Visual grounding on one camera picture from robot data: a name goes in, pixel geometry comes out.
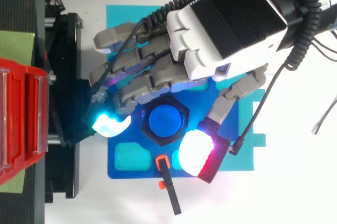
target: screw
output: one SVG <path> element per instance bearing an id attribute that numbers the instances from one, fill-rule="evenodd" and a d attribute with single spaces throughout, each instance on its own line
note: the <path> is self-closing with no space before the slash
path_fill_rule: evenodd
<path id="1" fill-rule="evenodd" d="M 48 80 L 50 85 L 53 85 L 56 81 L 56 75 L 54 75 L 54 72 L 52 70 L 48 74 Z"/>
<path id="2" fill-rule="evenodd" d="M 83 29 L 84 28 L 84 21 L 83 20 L 78 20 L 77 21 L 77 28 Z"/>

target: orange clip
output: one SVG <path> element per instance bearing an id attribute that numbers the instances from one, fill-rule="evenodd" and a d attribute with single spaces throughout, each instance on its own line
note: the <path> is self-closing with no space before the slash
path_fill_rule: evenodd
<path id="1" fill-rule="evenodd" d="M 159 185 L 159 188 L 160 188 L 161 190 L 166 189 L 166 186 L 165 186 L 165 183 L 164 183 L 163 180 L 162 180 L 162 181 L 159 181 L 159 182 L 158 182 L 158 185 Z"/>
<path id="2" fill-rule="evenodd" d="M 166 155 L 160 155 L 156 158 L 156 164 L 157 164 L 157 168 L 158 168 L 158 171 L 162 171 L 162 169 L 160 168 L 160 165 L 159 165 L 159 160 L 160 159 L 165 159 L 166 160 L 166 164 L 167 164 L 167 167 L 170 168 L 170 162 L 169 162 L 169 159 L 167 158 Z"/>

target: blue board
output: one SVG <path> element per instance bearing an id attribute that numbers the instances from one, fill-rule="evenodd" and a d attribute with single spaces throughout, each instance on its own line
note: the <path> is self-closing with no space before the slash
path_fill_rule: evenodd
<path id="1" fill-rule="evenodd" d="M 134 5 L 107 5 L 107 28 L 120 25 L 125 22 L 136 23 L 142 17 L 148 15 L 158 6 L 134 6 Z M 229 87 L 240 77 L 215 83 L 209 79 L 208 83 L 190 91 L 168 93 L 179 100 L 190 110 L 189 130 L 196 128 L 199 121 L 203 120 L 208 110 L 215 101 L 219 91 Z M 117 89 L 127 85 L 131 77 L 118 83 Z M 245 99 L 236 102 L 233 109 L 220 127 L 220 135 L 235 141 L 248 124 L 253 114 L 253 102 L 259 102 L 264 90 L 257 90 Z M 190 177 L 182 170 L 178 160 L 180 140 L 164 147 L 159 147 L 146 135 L 141 128 L 143 106 L 138 105 L 132 114 L 131 125 L 120 135 L 108 140 L 108 175 L 113 179 L 128 178 L 159 178 L 161 174 L 155 165 L 155 158 L 166 154 L 171 164 L 172 177 Z M 264 134 L 253 134 L 249 131 L 245 144 L 237 156 L 227 155 L 224 159 L 221 171 L 253 170 L 254 147 L 265 146 Z"/>

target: coiled cable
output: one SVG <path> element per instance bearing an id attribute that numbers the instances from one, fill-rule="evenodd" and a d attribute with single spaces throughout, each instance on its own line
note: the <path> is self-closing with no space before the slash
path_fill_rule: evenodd
<path id="1" fill-rule="evenodd" d="M 294 47 L 287 57 L 285 68 L 290 71 L 298 69 L 302 63 L 309 46 L 319 30 L 321 21 L 321 3 L 319 0 L 298 0 L 300 4 L 308 9 L 308 12 L 303 16 L 302 27 L 300 28 L 297 38 L 294 42 Z"/>
<path id="2" fill-rule="evenodd" d="M 189 3 L 195 0 L 172 0 L 169 3 L 165 4 L 161 8 L 157 9 L 156 11 L 152 12 L 146 18 L 146 25 L 147 28 L 151 31 L 156 29 L 160 24 L 165 23 L 167 15 L 171 11 L 175 11 L 177 9 L 182 9 Z"/>

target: black heat sink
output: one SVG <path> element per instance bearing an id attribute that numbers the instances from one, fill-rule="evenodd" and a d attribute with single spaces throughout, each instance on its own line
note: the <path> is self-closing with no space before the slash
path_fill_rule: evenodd
<path id="1" fill-rule="evenodd" d="M 223 58 L 286 28 L 266 0 L 196 0 L 190 6 Z"/>

